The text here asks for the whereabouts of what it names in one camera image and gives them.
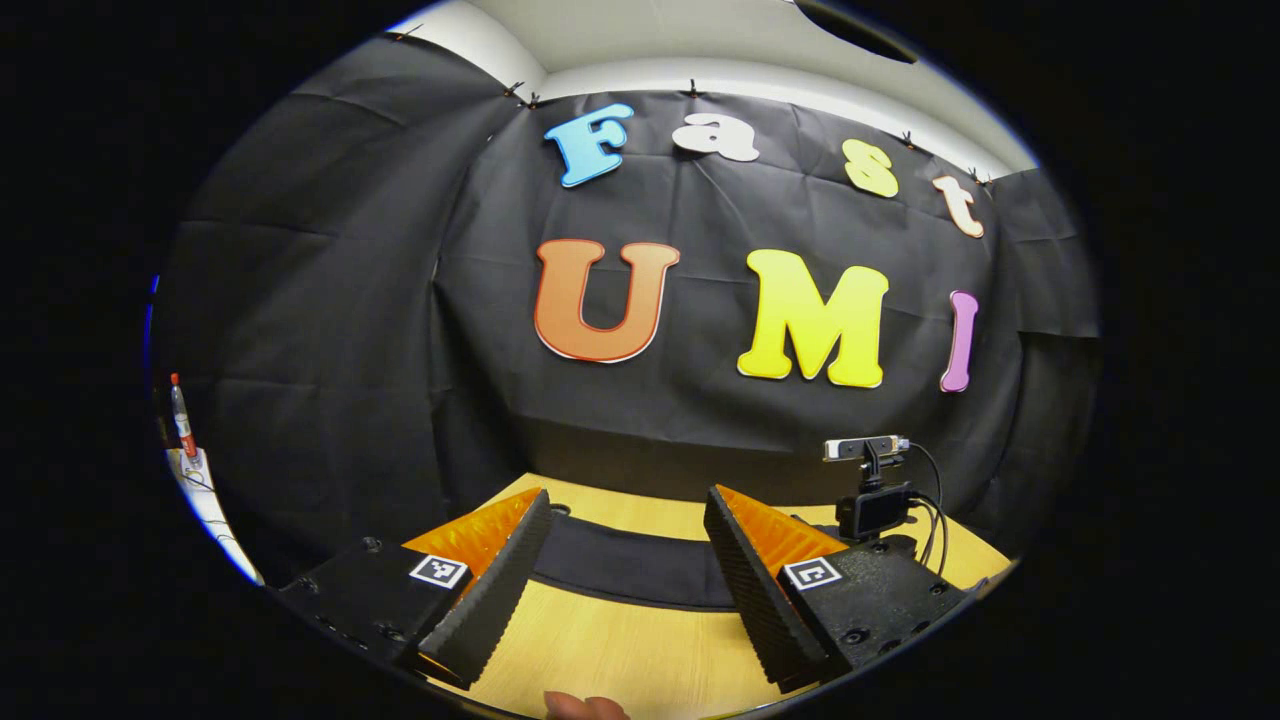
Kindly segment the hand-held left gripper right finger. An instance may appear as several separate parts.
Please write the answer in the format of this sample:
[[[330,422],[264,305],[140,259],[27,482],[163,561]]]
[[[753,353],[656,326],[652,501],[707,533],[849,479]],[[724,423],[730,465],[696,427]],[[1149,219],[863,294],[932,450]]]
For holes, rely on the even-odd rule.
[[[909,536],[850,544],[726,486],[704,527],[768,682],[782,692],[863,671],[979,594],[916,561]]]

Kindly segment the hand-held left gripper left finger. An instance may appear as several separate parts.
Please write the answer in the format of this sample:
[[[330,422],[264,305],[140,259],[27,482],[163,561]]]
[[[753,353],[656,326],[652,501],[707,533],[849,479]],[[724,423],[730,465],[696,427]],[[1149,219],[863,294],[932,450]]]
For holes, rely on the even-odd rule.
[[[547,489],[526,489],[402,543],[365,537],[275,597],[374,664],[466,691],[506,633],[553,519]]]

